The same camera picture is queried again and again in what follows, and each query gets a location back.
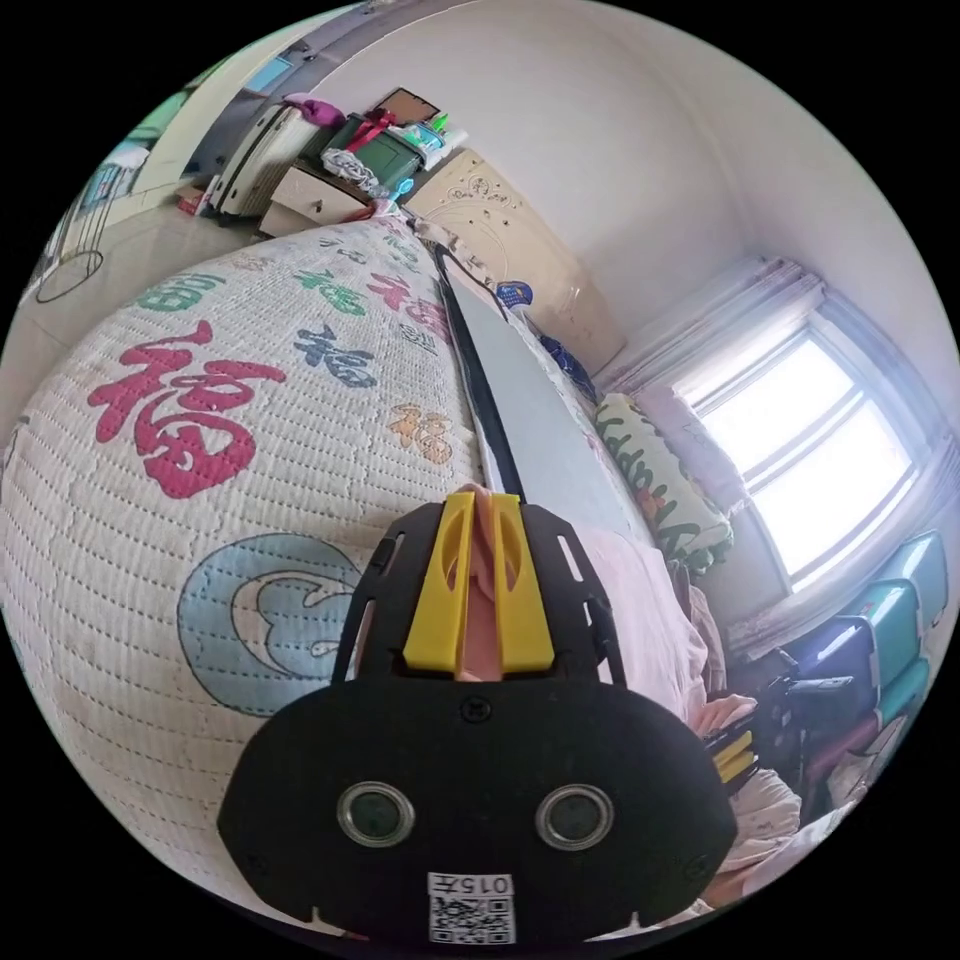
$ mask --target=white bedspread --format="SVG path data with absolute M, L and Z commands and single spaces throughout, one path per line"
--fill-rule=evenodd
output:
M 7 448 L 0 601 L 51 730 L 161 861 L 269 915 L 216 833 L 237 758 L 326 682 L 386 527 L 483 481 L 435 276 L 396 220 L 201 264 L 90 334 Z

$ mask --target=camera lens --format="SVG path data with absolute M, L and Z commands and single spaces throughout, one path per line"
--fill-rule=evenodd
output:
M 597 787 L 571 784 L 554 790 L 537 810 L 537 833 L 556 850 L 587 850 L 613 823 L 613 804 Z
M 392 847 L 413 830 L 413 805 L 389 784 L 357 783 L 340 797 L 337 821 L 355 843 L 365 847 Z

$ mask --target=yellow object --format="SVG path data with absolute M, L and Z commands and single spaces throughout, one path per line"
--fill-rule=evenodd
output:
M 732 760 L 741 750 L 746 750 L 751 743 L 753 743 L 753 734 L 748 730 L 714 756 L 713 762 L 717 765 L 717 769 Z
M 757 755 L 752 750 L 744 750 L 743 753 L 737 754 L 737 756 L 732 760 L 728 760 L 723 766 L 717 766 L 720 779 L 724 783 L 729 783 L 734 777 L 743 773 L 756 759 Z
M 553 641 L 523 529 L 520 498 L 496 493 L 491 499 L 494 602 L 503 674 L 549 670 Z
M 467 626 L 473 504 L 472 493 L 454 493 L 443 505 L 420 600 L 403 648 L 404 662 L 412 670 L 454 677 L 460 672 Z
M 540 673 L 553 666 L 553 641 L 530 545 L 523 529 L 520 498 L 491 496 L 493 583 L 497 640 L 503 674 Z M 447 497 L 413 615 L 403 659 L 411 670 L 456 677 L 463 658 L 473 540 L 472 493 Z

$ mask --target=green patterned pillow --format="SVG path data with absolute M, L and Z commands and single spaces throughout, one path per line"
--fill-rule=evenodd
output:
M 669 449 L 656 427 L 622 393 L 597 408 L 600 439 L 627 478 L 668 560 L 703 573 L 733 546 L 733 529 Z

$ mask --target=carved headboard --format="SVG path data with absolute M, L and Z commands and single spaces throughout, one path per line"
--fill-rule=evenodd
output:
M 591 375 L 626 339 L 576 257 L 526 199 L 472 150 L 464 150 L 405 204 L 455 233 L 498 282 L 533 288 L 530 313 Z

